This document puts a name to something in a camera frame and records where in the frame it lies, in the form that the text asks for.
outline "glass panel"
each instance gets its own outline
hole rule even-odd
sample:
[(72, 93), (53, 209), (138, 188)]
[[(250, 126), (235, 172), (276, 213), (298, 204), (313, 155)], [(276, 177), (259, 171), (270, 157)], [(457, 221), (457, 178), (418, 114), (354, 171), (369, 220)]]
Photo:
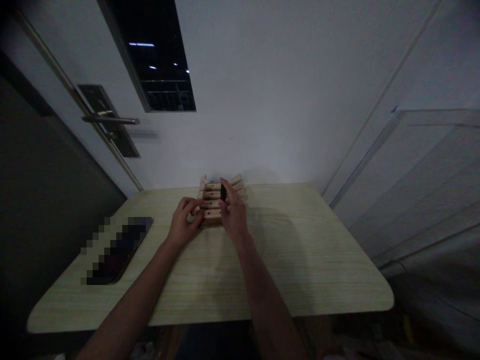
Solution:
[(174, 0), (110, 0), (122, 48), (150, 111), (195, 111)]

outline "wood grain tabletop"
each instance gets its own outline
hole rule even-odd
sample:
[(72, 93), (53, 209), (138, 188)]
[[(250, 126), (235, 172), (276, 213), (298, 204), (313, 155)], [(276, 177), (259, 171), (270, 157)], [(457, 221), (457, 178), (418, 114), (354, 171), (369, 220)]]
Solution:
[[(108, 241), (102, 243), (97, 236), (33, 308), (28, 331), (98, 328), (164, 241), (180, 199), (196, 197), (197, 191), (145, 190), (131, 196), (114, 218), (152, 217), (153, 225), (121, 279), (114, 285), (81, 284), (89, 266), (85, 259), (101, 254)], [(387, 281), (313, 187), (247, 185), (245, 193), (249, 230), (292, 316), (393, 306)], [(201, 229), (175, 263), (149, 325), (249, 318), (240, 263), (230, 239), (221, 226)]]

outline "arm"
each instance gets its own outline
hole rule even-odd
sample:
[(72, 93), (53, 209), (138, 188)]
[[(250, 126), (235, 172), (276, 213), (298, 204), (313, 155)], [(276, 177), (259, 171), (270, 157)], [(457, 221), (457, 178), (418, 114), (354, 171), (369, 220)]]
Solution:
[(155, 255), (118, 304), (80, 351), (77, 360), (128, 359), (135, 342), (147, 326), (170, 268), (183, 246), (193, 237), (203, 219), (202, 210), (193, 222), (189, 212), (201, 200), (184, 197), (173, 213), (170, 232)]
[(230, 200), (220, 200), (221, 221), (233, 242), (245, 279), (251, 321), (263, 359), (307, 359), (292, 316), (262, 261), (247, 227), (247, 208), (223, 178)]

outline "hand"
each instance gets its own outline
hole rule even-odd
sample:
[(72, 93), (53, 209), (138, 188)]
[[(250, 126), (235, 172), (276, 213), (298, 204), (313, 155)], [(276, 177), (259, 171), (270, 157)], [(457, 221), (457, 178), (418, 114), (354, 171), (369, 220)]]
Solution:
[(187, 220), (189, 213), (202, 204), (202, 199), (195, 200), (193, 197), (184, 197), (172, 215), (170, 231), (165, 241), (183, 247), (197, 232), (197, 228), (204, 219), (205, 210), (200, 210), (195, 220)]
[(233, 244), (237, 247), (241, 242), (252, 238), (247, 227), (247, 207), (227, 180), (221, 177), (220, 182), (225, 187), (229, 198), (227, 202), (218, 201), (221, 209), (221, 223)]

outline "door window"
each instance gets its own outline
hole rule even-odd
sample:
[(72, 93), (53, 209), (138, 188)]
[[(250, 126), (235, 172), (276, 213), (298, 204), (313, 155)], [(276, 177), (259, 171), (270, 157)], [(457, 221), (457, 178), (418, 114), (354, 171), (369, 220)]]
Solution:
[(195, 111), (175, 1), (98, 3), (145, 111)]

